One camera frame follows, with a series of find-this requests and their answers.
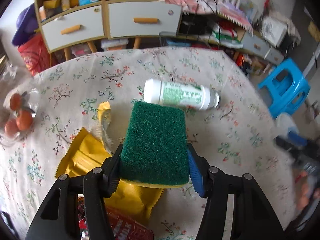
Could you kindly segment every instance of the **clear plastic container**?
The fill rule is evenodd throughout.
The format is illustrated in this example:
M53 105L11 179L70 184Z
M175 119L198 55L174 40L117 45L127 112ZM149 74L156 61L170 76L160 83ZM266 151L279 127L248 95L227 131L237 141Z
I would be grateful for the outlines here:
M32 128L40 94L26 67L7 63L0 77L0 144L12 146Z
M62 11L66 11L70 9L70 0L61 0L61 8Z
M171 106L190 106L198 110L217 108L220 95L204 86L148 79L143 99L147 103Z
M91 50L87 43L81 43L71 46L71 52L75 57L81 57L91 53Z
M129 43L128 38L115 39L115 40L102 39L101 48L104 51L115 50L115 47L117 49L125 49L128 43Z

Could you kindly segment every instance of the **blue plastic stool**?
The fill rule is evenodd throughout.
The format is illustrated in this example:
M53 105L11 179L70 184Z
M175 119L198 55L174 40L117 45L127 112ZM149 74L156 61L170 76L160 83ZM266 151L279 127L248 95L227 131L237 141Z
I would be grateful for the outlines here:
M281 71L286 70L289 74L281 81L276 77ZM258 88L266 87L273 99L269 111L273 118L286 112L293 114L306 99L310 86L303 77L301 71L291 58L283 61L276 69L265 78Z

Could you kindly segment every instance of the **screw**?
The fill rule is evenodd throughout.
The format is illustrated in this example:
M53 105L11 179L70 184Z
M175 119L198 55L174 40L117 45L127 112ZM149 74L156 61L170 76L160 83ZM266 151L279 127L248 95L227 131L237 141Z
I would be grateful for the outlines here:
M244 178L250 180L250 179L252 179L252 175L250 173L246 173L244 175Z
M59 176L59 179L62 181L62 180L65 180L67 177L68 177L67 174L62 174Z
M94 173L94 174L98 174L98 173L100 173L101 171L102 171L102 169L101 169L100 167L96 167L96 168L93 169L93 173Z
M209 168L209 171L211 173L217 173L219 171L219 169L217 167L212 166L212 167Z

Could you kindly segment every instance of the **green scouring sponge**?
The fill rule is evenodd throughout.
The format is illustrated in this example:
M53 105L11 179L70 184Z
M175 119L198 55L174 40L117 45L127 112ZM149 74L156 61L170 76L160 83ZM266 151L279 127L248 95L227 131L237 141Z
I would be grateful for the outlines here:
M179 187L188 182L184 112L136 102L125 136L120 178L144 187Z

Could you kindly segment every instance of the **drawer handle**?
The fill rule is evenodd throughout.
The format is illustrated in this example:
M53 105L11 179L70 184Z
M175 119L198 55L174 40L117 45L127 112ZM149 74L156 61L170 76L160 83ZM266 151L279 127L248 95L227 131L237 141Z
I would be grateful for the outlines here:
M81 28L81 24L66 28L66 29L62 30L60 33L61 33L61 35L68 34L68 33L79 31L80 28Z
M257 50L261 50L261 46L259 46L258 44L253 44L254 48Z
M135 23L151 23L151 24L155 24L158 23L158 18L133 18L133 21Z

